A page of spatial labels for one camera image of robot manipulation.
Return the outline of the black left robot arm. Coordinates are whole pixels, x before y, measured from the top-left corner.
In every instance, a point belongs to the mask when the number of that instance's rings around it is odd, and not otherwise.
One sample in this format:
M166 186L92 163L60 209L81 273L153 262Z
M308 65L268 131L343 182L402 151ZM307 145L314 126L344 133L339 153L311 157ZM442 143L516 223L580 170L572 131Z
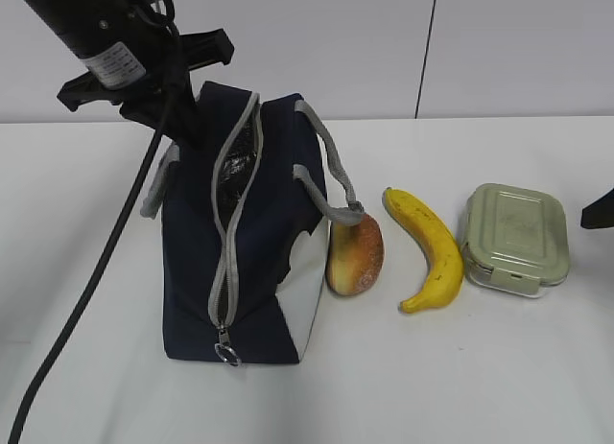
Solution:
M59 101L70 111L94 102L183 146L204 145L192 71L227 65L225 30L181 34L173 0L23 0L85 66Z

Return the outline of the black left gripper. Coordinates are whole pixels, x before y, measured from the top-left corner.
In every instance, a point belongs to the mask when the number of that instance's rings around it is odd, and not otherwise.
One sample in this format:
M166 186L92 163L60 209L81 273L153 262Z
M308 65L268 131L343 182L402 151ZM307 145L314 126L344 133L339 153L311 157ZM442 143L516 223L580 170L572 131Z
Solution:
M234 45L224 30L180 35L156 32L152 46L130 47L123 40L83 58L87 72L66 82L58 100L70 111L97 101L120 107L131 121L152 126L162 110L157 128L181 146L203 150L206 123L190 86L189 73L214 64L227 65ZM181 91L163 89L182 81Z

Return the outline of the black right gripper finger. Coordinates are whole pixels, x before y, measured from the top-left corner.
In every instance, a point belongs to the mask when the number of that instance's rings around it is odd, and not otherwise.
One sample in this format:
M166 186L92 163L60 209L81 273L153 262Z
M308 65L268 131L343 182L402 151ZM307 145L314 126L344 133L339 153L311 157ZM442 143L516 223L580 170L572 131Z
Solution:
M614 226L614 190L582 209L580 226L584 229L606 229Z

